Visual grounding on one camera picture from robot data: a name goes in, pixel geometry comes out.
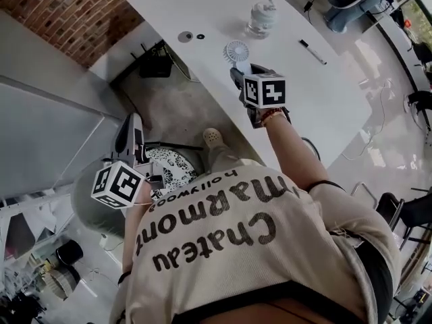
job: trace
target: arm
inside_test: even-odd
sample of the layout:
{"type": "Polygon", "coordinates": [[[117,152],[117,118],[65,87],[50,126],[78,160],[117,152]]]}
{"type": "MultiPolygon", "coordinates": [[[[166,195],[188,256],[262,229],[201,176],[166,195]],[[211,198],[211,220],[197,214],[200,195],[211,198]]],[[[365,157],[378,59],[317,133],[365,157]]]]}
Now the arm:
{"type": "Polygon", "coordinates": [[[140,192],[136,199],[137,203],[150,203],[148,205],[136,205],[126,211],[124,247],[123,247],[123,273],[132,270],[132,257],[134,255],[136,231],[140,225],[141,219],[151,205],[151,185],[144,181],[141,185],[140,192]]]}
{"type": "Polygon", "coordinates": [[[282,173],[299,188],[306,190],[316,182],[328,180],[324,166],[284,116],[272,117],[265,127],[282,173]]]}

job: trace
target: black and white patterned object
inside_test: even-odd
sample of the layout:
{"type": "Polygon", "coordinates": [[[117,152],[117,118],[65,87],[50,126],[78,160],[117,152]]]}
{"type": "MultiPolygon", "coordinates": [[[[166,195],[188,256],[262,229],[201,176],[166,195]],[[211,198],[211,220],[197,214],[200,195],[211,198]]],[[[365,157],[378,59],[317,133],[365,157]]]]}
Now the black and white patterned object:
{"type": "Polygon", "coordinates": [[[121,166],[109,191],[128,202],[132,202],[139,185],[140,178],[124,166],[121,166]]]}
{"type": "Polygon", "coordinates": [[[245,79],[244,90],[246,91],[244,99],[249,103],[258,105],[258,82],[251,79],[245,79]]]}
{"type": "Polygon", "coordinates": [[[152,193],[154,199],[189,184],[198,176],[190,162],[173,150],[152,148],[146,151],[146,155],[163,167],[165,188],[154,191],[152,193]]]}
{"type": "Polygon", "coordinates": [[[107,195],[96,197],[96,199],[101,201],[102,203],[110,206],[111,208],[114,208],[114,209],[120,209],[120,208],[125,207],[125,204],[123,204],[122,202],[119,202],[119,201],[115,200],[114,198],[111,198],[110,196],[107,196],[107,195]]]}
{"type": "Polygon", "coordinates": [[[285,103],[285,80],[263,81],[263,105],[285,103]]]}
{"type": "Polygon", "coordinates": [[[103,169],[101,172],[99,172],[96,184],[94,185],[93,194],[100,193],[105,190],[110,171],[111,168],[108,167],[107,169],[103,169]]]}

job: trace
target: hand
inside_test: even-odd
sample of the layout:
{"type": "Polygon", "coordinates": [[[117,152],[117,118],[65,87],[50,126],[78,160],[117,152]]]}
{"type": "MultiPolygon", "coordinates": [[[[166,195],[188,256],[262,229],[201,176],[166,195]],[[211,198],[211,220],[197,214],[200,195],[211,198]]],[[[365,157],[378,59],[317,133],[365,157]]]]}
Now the hand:
{"type": "Polygon", "coordinates": [[[150,191],[151,191],[151,185],[146,180],[144,180],[138,192],[138,196],[136,197],[135,203],[136,204],[152,203],[150,191]]]}

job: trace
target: round black object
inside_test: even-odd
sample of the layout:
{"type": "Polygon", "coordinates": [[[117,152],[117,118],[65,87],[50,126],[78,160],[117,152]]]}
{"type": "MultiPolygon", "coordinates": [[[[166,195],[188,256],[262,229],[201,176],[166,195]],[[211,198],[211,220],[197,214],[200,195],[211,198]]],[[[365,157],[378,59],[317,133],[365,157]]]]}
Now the round black object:
{"type": "Polygon", "coordinates": [[[55,251],[55,254],[59,261],[68,266],[76,263],[78,259],[81,259],[84,256],[80,245],[73,240],[69,240],[63,246],[60,246],[55,251]]]}

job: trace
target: gray floor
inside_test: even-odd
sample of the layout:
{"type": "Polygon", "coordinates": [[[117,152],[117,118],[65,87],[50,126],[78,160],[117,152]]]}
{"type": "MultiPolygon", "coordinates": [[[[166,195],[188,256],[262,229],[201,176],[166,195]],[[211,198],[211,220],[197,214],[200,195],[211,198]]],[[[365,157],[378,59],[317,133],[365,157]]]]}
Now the gray floor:
{"type": "MultiPolygon", "coordinates": [[[[175,66],[169,78],[141,78],[134,72],[122,82],[121,89],[140,112],[147,140],[205,146],[203,131],[213,127],[221,131],[225,143],[239,157],[259,161],[205,87],[187,80],[175,66]]],[[[202,157],[206,163],[206,153],[202,157]]]]}

